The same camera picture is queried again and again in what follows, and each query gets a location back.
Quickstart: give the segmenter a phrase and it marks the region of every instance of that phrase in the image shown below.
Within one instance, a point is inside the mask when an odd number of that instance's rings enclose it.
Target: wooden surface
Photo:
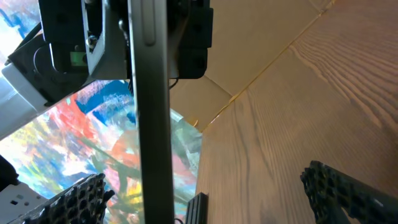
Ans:
[[[338,1],[205,129],[209,224],[315,223],[311,160],[398,197],[398,2],[378,3]]]
[[[290,46],[304,64],[395,140],[397,8],[395,0],[338,1]]]
[[[170,107],[191,124],[198,121],[196,128],[202,131],[231,97],[207,77],[181,79],[170,90]]]

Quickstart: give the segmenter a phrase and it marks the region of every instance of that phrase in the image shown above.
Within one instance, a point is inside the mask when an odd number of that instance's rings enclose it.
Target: screw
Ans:
[[[81,51],[84,51],[84,49],[82,49],[79,45],[75,45],[75,51],[81,52]]]
[[[95,0],[85,0],[85,3],[88,5],[94,5],[96,3]]]
[[[86,45],[90,48],[90,50],[93,50],[97,42],[98,38],[94,35],[90,35],[86,40]]]
[[[119,20],[119,29],[121,31],[125,31],[126,30],[126,25],[124,24],[122,19]]]

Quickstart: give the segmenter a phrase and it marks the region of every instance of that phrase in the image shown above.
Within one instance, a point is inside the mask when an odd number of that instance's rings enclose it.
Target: colorful painting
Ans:
[[[0,18],[3,64],[39,22],[37,0],[2,1]],[[201,134],[174,111],[171,121],[175,214],[183,220],[195,194]],[[0,154],[16,168],[20,181],[46,198],[103,172],[107,188],[116,192],[106,222],[142,221],[134,100],[125,81],[97,81],[64,99],[0,141]]]

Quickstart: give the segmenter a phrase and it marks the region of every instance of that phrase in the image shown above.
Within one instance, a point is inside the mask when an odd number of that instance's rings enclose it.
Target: black bracket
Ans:
[[[179,78],[201,78],[207,69],[207,48],[213,34],[210,0],[189,0],[187,26],[178,46]]]
[[[58,72],[74,72],[70,52],[85,53],[83,14],[80,0],[39,0],[43,37],[50,43],[52,64]]]
[[[188,202],[185,224],[205,224],[207,222],[208,196],[199,193]]]
[[[52,65],[49,44],[44,41],[42,34],[17,49],[9,56],[9,59],[25,79],[47,100],[45,106],[52,106],[69,94],[78,91],[88,77],[88,72],[56,71]],[[83,55],[77,58],[81,61],[83,59]]]

